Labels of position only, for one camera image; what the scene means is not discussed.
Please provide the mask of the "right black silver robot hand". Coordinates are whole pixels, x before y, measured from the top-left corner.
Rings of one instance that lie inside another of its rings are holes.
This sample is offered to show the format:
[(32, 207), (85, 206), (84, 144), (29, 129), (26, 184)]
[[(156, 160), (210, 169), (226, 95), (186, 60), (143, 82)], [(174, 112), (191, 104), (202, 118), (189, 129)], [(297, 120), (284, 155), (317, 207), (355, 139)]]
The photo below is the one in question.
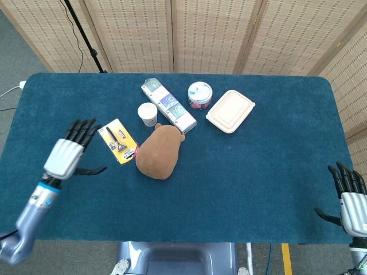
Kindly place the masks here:
[(346, 234), (353, 238), (366, 238), (366, 184), (362, 175), (350, 170), (342, 163), (336, 167), (328, 166), (331, 173), (339, 204), (340, 216), (332, 216), (315, 208), (316, 214), (326, 222), (343, 227)]

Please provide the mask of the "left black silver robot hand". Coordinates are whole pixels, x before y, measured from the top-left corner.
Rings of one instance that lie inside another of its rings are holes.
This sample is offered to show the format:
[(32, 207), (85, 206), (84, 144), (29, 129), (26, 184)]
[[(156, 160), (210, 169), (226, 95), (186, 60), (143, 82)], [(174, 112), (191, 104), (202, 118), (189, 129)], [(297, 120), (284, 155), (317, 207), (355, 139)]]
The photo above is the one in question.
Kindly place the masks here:
[(79, 168), (78, 164), (101, 125), (96, 119), (75, 120), (68, 127), (63, 138), (58, 139), (45, 164), (42, 181), (51, 184), (67, 180), (73, 175), (98, 175), (106, 166), (95, 169)]

